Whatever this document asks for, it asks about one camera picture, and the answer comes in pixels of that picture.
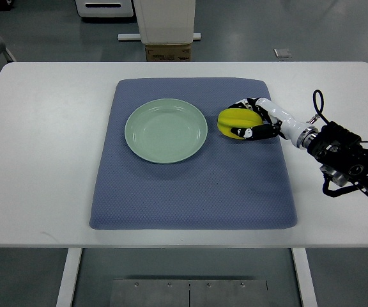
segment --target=table leg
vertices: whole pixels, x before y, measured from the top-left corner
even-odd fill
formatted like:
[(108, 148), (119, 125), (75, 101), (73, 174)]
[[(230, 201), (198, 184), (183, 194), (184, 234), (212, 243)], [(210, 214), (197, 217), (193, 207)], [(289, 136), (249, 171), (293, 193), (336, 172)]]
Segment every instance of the table leg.
[(61, 288), (57, 296), (56, 307), (72, 307), (73, 293), (75, 292), (77, 273), (81, 261), (82, 248), (68, 249), (65, 268), (63, 269)]
[(306, 249), (292, 248), (293, 261), (295, 263), (296, 278), (298, 280), (300, 300), (303, 307), (317, 307), (313, 281)]

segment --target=plate rim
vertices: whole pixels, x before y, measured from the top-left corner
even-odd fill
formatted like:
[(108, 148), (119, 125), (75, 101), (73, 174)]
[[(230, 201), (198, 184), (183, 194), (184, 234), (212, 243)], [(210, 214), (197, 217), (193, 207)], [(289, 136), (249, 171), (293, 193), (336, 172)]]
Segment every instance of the plate rim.
[[(149, 104), (154, 104), (155, 102), (158, 102), (160, 100), (173, 100), (173, 101), (179, 101), (180, 103), (184, 103), (185, 105), (187, 105), (189, 108), (195, 110), (197, 113), (199, 113), (203, 119), (203, 122), (205, 123), (205, 135), (203, 137), (203, 140), (200, 142), (197, 150), (195, 152), (193, 152), (192, 154), (190, 155), (187, 155), (185, 156), (184, 158), (180, 158), (180, 159), (174, 159), (172, 161), (168, 161), (168, 162), (163, 162), (163, 161), (160, 161), (160, 160), (156, 160), (156, 159), (149, 159), (147, 157), (143, 157), (142, 155), (138, 154), (133, 146), (130, 144), (130, 142), (128, 141), (128, 137), (127, 137), (127, 130), (128, 130), (128, 123), (130, 122), (131, 118), (133, 117), (133, 115), (138, 112), (138, 110), (140, 110), (141, 108), (144, 108), (146, 107), (147, 105)], [(149, 102), (146, 102), (144, 104), (142, 104), (141, 106), (137, 107), (136, 109), (134, 109), (134, 111), (129, 115), (129, 117), (127, 118), (127, 121), (126, 121), (126, 124), (125, 124), (125, 141), (127, 143), (127, 146), (129, 147), (129, 149), (138, 157), (142, 158), (143, 160), (145, 161), (149, 161), (149, 162), (152, 162), (152, 163), (155, 163), (155, 164), (172, 164), (172, 163), (177, 163), (177, 162), (180, 162), (180, 161), (184, 161), (185, 159), (188, 159), (189, 157), (195, 155), (200, 149), (201, 147), (203, 147), (205, 141), (206, 141), (206, 138), (207, 138), (207, 135), (208, 135), (208, 123), (206, 121), (206, 118), (205, 118), (205, 115), (201, 112), (200, 109), (198, 109), (195, 105), (191, 104), (190, 102), (187, 102), (187, 101), (184, 101), (182, 99), (177, 99), (177, 98), (158, 98), (158, 99), (155, 99), (155, 100), (151, 100)]]

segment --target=cardboard box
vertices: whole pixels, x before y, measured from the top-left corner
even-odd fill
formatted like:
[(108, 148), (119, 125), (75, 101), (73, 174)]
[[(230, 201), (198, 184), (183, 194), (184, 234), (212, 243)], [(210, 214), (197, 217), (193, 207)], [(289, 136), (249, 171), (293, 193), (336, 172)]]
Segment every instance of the cardboard box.
[(191, 43), (146, 45), (147, 62), (190, 62)]

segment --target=white table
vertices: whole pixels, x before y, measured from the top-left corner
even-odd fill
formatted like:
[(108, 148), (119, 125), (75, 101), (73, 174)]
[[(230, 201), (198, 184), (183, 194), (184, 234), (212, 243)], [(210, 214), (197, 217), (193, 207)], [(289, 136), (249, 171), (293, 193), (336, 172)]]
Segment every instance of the white table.
[(325, 196), (319, 163), (285, 140), (298, 214), (292, 228), (91, 229), (114, 90), (122, 79), (141, 77), (259, 79), (301, 121), (314, 114), (312, 92), (319, 88), (325, 116), (368, 140), (367, 63), (12, 63), (0, 74), (1, 247), (368, 246), (368, 198), (359, 191)]

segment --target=blue mat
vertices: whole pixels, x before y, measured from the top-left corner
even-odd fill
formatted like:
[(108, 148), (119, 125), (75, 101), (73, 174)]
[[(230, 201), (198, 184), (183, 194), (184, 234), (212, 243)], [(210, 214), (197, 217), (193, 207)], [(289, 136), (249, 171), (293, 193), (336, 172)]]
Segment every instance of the blue mat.
[[(247, 97), (270, 98), (266, 84), (239, 78), (129, 79), (116, 87), (91, 210), (94, 229), (275, 229), (296, 224), (278, 138), (237, 141), (218, 114)], [(208, 123), (203, 147), (174, 164), (153, 164), (126, 144), (130, 114), (159, 98), (195, 105)]]

